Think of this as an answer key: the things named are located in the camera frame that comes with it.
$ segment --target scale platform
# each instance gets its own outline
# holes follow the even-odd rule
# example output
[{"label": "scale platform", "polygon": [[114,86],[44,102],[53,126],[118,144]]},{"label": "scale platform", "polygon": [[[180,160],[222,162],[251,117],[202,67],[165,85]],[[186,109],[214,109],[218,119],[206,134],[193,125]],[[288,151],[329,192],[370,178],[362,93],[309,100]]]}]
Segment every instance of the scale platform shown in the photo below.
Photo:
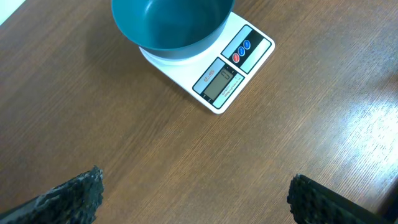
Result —
[{"label": "scale platform", "polygon": [[200,103],[223,113],[275,49],[275,42],[231,12],[218,39],[202,53],[172,60],[140,48],[145,58]]}]

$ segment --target wooden table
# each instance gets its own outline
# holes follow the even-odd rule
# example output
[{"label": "wooden table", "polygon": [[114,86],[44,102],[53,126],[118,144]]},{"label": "wooden table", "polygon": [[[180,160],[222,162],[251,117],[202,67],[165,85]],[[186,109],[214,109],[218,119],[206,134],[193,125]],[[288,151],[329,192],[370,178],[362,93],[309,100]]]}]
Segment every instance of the wooden table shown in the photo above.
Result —
[{"label": "wooden table", "polygon": [[110,1],[0,27],[0,212],[104,170],[97,223],[293,223],[302,173],[372,212],[398,180],[398,2],[245,0],[276,49],[225,114],[146,62]]}]

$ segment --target digital kitchen scale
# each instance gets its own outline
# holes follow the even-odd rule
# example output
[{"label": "digital kitchen scale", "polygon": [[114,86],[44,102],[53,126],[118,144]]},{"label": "digital kitchen scale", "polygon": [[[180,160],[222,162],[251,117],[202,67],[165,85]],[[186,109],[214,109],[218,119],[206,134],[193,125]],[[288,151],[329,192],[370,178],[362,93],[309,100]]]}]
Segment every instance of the digital kitchen scale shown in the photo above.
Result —
[{"label": "digital kitchen scale", "polygon": [[218,39],[202,53],[172,60],[140,48],[145,58],[200,103],[223,113],[275,49],[275,42],[231,12]]}]

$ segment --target white scale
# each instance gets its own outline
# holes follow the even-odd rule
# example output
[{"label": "white scale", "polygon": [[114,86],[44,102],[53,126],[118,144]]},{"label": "white scale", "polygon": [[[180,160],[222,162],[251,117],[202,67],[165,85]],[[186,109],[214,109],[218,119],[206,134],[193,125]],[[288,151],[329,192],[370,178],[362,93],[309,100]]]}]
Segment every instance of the white scale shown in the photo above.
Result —
[{"label": "white scale", "polygon": [[145,58],[200,103],[223,113],[275,49],[275,42],[231,12],[218,39],[202,53],[171,60],[140,48]]}]

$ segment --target lcd display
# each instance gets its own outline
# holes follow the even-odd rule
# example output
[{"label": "lcd display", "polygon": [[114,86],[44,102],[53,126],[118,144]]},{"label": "lcd display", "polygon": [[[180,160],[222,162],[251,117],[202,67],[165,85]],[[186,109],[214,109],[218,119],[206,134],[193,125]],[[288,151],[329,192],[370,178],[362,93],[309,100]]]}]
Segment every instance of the lcd display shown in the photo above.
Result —
[{"label": "lcd display", "polygon": [[234,77],[229,71],[223,68],[206,88],[204,94],[215,100],[219,93],[224,89],[228,82]]}]

